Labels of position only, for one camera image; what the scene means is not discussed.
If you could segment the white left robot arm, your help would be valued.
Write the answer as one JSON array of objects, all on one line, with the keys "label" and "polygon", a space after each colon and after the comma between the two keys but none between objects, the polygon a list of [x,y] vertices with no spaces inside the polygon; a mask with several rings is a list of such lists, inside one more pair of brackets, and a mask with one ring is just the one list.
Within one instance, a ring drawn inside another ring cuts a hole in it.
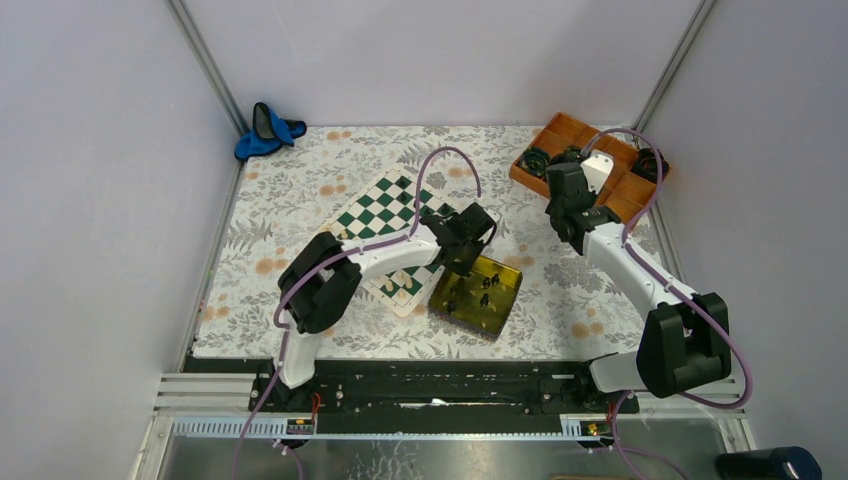
[{"label": "white left robot arm", "polygon": [[316,235],[278,279],[273,324],[283,340],[272,398],[288,411],[307,404],[320,335],[343,318],[362,283],[431,265],[465,276],[495,231],[496,222],[473,203],[447,216],[415,215],[411,226],[368,239]]}]

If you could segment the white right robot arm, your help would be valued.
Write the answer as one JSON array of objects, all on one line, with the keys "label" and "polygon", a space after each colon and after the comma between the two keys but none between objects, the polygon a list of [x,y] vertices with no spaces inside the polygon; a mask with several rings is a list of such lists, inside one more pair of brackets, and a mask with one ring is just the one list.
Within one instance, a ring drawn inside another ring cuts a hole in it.
[{"label": "white right robot arm", "polygon": [[626,225],[612,209],[597,204],[612,167],[609,155],[594,151],[577,159],[561,153],[546,168],[551,227],[613,281],[644,321],[636,351],[588,361],[587,376],[575,382],[575,402],[589,412],[619,391],[666,398],[723,380],[732,366],[724,300],[677,281],[626,238]]}]

